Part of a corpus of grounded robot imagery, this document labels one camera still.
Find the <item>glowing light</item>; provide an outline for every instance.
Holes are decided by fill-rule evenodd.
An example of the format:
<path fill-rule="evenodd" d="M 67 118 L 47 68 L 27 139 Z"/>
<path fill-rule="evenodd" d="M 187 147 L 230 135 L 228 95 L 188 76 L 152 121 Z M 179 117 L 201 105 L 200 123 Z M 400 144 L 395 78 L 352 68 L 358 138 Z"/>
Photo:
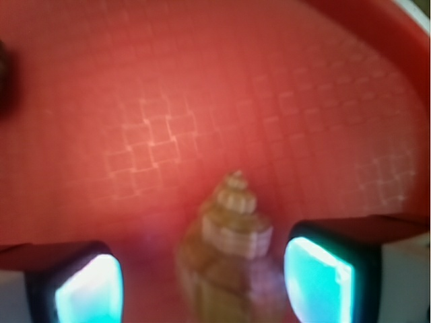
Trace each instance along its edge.
<path fill-rule="evenodd" d="M 284 277 L 292 309 L 301 322 L 351 322 L 354 268 L 299 237 L 284 255 Z"/>
<path fill-rule="evenodd" d="M 60 323 L 120 323 L 120 263 L 109 254 L 98 255 L 56 290 L 55 304 Z"/>

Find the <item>red surface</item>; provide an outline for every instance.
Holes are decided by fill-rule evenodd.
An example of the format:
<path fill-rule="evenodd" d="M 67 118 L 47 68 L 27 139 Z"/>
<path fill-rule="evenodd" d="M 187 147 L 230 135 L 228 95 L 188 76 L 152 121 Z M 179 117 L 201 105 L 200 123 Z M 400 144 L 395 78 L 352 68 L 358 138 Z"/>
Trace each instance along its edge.
<path fill-rule="evenodd" d="M 429 89 L 304 2 L 3 0 L 0 38 L 2 244 L 103 238 L 159 263 L 237 168 L 278 255 L 299 219 L 429 215 Z M 125 270 L 150 298 L 170 286 Z M 125 319 L 142 321 L 128 288 Z"/>

